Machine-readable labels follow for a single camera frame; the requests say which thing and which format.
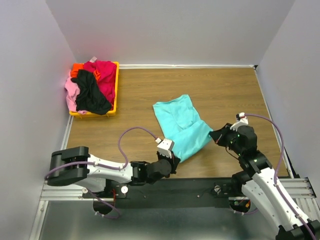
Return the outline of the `turquoise t shirt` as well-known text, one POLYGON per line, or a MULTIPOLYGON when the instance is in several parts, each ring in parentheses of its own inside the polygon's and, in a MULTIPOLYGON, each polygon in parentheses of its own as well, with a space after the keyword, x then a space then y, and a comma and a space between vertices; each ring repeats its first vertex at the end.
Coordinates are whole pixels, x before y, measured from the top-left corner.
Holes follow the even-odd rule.
POLYGON ((173 153, 186 161, 211 140, 213 129, 201 119, 188 94, 153 105, 155 117, 166 139, 172 140, 173 153))

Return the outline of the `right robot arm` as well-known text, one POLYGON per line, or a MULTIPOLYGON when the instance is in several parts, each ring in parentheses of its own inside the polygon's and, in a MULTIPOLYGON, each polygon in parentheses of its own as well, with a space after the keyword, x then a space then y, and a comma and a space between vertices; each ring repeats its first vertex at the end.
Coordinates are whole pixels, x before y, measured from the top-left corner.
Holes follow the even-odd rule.
POLYGON ((258 150, 258 137, 254 129, 241 124, 233 128, 227 123, 223 128, 209 133, 218 146, 233 151, 243 169, 234 174, 230 191, 245 195, 266 218, 276 233, 277 240, 318 240, 320 222, 312 220, 295 203, 284 188, 267 157, 258 150))

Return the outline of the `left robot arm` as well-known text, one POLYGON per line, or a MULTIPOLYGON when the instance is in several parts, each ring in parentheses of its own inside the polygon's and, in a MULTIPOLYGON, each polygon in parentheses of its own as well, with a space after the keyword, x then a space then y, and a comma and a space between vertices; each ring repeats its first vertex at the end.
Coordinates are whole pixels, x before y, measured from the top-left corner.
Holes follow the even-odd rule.
POLYGON ((156 162, 131 161, 119 163, 101 159, 89 153, 89 148, 79 146, 55 151, 51 154, 49 173, 45 180, 49 186, 72 184, 87 188, 104 198, 110 194, 107 181, 130 186, 154 184, 176 173, 180 159, 168 148, 157 148, 156 162))

